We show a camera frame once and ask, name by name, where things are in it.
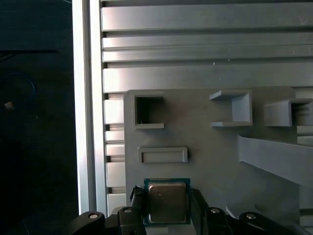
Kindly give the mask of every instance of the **slanted gray panel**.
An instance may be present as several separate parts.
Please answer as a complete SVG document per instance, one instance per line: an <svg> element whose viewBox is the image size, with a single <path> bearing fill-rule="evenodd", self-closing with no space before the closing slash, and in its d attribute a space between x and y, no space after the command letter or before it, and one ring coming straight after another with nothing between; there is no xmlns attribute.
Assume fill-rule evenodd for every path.
<svg viewBox="0 0 313 235"><path fill-rule="evenodd" d="M238 136L239 161L313 188L313 147Z"/></svg>

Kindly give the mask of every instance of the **dark background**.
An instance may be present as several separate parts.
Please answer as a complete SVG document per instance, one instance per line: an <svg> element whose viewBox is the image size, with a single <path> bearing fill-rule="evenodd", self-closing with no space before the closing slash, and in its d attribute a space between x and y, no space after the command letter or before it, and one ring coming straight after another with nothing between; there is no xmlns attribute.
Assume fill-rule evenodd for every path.
<svg viewBox="0 0 313 235"><path fill-rule="evenodd" d="M0 0L0 50L54 49L0 62L0 234L58 234L78 215L71 4L62 0Z"/></svg>

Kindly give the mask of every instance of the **gray wall bracket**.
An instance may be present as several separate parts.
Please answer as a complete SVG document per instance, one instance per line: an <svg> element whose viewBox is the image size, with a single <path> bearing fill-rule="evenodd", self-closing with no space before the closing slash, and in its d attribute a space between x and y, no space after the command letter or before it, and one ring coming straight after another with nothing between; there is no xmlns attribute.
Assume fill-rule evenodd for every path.
<svg viewBox="0 0 313 235"><path fill-rule="evenodd" d="M313 188L313 147L238 136L239 162Z"/></svg>
<svg viewBox="0 0 313 235"><path fill-rule="evenodd" d="M205 200L215 207L225 209L226 205L231 208L233 205L239 207L240 204L255 205L273 220L298 220L298 184L238 162L238 135L282 142L296 141L296 128L268 128L264 125L263 118L265 103L294 98L294 90L290 87L247 89L253 95L253 114L256 114L253 117L253 127L223 130L211 127L213 121L224 121L223 117L231 121L232 118L232 99L209 99L210 94L220 90L224 89L136 90L125 93L126 197L130 197L134 185L141 185L143 179L189 178L192 187L199 189ZM151 118L153 123L163 122L164 129L133 128L131 117L134 96L147 94L163 94L165 107L154 107ZM181 152L160 154L155 150L143 154L143 163L139 160L139 148L184 146L188 149L186 163L181 162ZM164 159L167 154L173 154L174 158L179 157L180 162L165 163L168 159L173 159ZM153 163L151 159L156 159L153 155L164 163Z"/></svg>
<svg viewBox="0 0 313 235"><path fill-rule="evenodd" d="M132 101L133 129L163 129L164 123L155 119L155 114L164 108L161 92L137 91Z"/></svg>
<svg viewBox="0 0 313 235"><path fill-rule="evenodd" d="M264 105L266 126L312 126L313 99L286 99Z"/></svg>
<svg viewBox="0 0 313 235"><path fill-rule="evenodd" d="M250 90L220 90L219 92L211 94L210 100L231 101L231 121L214 121L211 122L212 127L236 127L253 125Z"/></svg>

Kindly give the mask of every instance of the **gray mounting plate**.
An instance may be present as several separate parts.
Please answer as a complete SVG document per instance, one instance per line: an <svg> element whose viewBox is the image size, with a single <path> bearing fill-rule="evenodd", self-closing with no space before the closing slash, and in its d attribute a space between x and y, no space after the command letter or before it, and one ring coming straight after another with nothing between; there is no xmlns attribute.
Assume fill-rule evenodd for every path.
<svg viewBox="0 0 313 235"><path fill-rule="evenodd" d="M263 105L294 98L289 87L252 88L253 126L211 128L231 119L231 102L210 100L217 89L128 91L124 96L126 194L144 178L190 178L210 206L255 205L276 221L299 219L299 186L286 179L239 163L237 136L296 143L296 127L267 127ZM134 129L134 97L160 92L163 106L149 108L164 129ZM139 148L187 147L188 162L141 163Z"/></svg>

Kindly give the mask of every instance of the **silver screw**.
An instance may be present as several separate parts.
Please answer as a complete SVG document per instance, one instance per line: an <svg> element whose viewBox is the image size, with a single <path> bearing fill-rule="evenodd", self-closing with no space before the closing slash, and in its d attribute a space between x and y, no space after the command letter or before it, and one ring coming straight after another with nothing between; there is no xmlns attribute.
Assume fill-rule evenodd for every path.
<svg viewBox="0 0 313 235"><path fill-rule="evenodd" d="M220 213L220 210L217 209L217 208L212 208L211 212L214 213L214 214L217 214L217 213Z"/></svg>
<svg viewBox="0 0 313 235"><path fill-rule="evenodd" d="M253 215L253 214L247 214L246 217L248 219L256 219L255 215Z"/></svg>
<svg viewBox="0 0 313 235"><path fill-rule="evenodd" d="M90 219L95 219L95 218L97 218L97 217L98 217L97 214L91 214L91 215L89 215L89 218L90 218Z"/></svg>

